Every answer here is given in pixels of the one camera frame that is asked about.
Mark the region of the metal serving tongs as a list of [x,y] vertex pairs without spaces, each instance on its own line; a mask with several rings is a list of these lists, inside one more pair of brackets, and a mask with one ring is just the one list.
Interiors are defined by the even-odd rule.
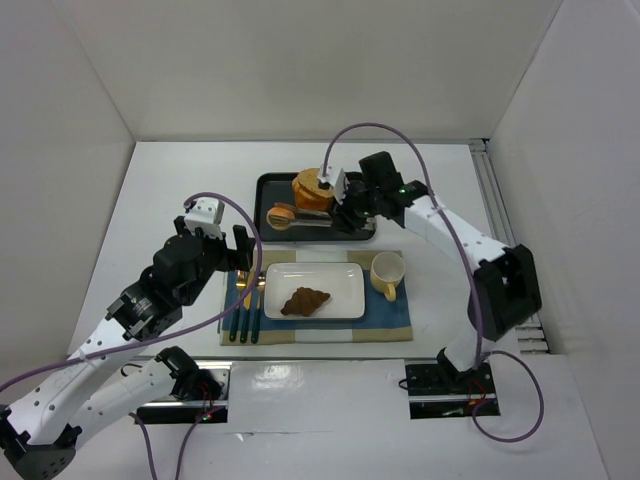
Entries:
[[296,220],[290,228],[294,227],[338,227],[343,220],[338,216],[332,216],[328,212],[298,209],[294,205],[275,203],[274,206],[282,206],[294,212]]

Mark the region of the small round bun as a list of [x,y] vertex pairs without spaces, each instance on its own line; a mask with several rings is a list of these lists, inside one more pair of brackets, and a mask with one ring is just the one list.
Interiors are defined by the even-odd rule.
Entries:
[[282,206],[273,206],[266,214],[267,224],[277,231],[289,229],[295,220],[294,212]]

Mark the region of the brown chocolate croissant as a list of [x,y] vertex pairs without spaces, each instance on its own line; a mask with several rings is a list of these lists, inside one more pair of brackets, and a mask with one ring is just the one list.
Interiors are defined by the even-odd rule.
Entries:
[[284,316],[310,317],[330,298],[331,295],[327,292],[308,287],[299,287],[284,303],[280,313]]

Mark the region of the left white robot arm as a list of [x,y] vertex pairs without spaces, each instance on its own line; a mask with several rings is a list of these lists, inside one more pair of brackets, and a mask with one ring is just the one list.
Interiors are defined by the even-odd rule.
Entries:
[[181,348],[168,347],[126,378],[106,381],[181,319],[216,272],[247,271],[260,240],[233,228],[226,244],[216,220],[175,219],[176,233],[139,279],[108,307],[93,334],[49,377],[1,409],[1,448],[23,479],[53,479],[111,423],[147,402],[190,399],[209,374]]

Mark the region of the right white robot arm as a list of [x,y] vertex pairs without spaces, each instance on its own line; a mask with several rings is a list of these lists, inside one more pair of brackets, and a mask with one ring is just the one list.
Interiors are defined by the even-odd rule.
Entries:
[[469,281],[468,324],[437,356],[449,381],[477,369],[494,345],[542,307],[532,252],[510,247],[451,212],[419,181],[405,182],[391,155],[378,152],[359,162],[362,181],[352,184],[341,169],[321,168],[318,185],[334,196],[335,226],[353,232],[380,216],[421,237],[462,263]]

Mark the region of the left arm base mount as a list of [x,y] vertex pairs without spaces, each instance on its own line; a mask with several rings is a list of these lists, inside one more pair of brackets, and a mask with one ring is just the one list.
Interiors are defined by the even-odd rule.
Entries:
[[149,402],[136,410],[146,425],[188,425],[202,416],[203,424],[228,421],[231,364],[199,362],[199,376],[188,393],[169,395]]

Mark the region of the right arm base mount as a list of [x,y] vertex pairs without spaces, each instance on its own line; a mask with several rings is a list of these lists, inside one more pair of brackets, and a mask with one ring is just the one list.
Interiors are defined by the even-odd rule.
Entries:
[[471,417],[476,406],[478,416],[501,415],[488,363],[457,383],[442,379],[434,362],[408,362],[404,368],[405,374],[398,386],[408,395],[412,420]]

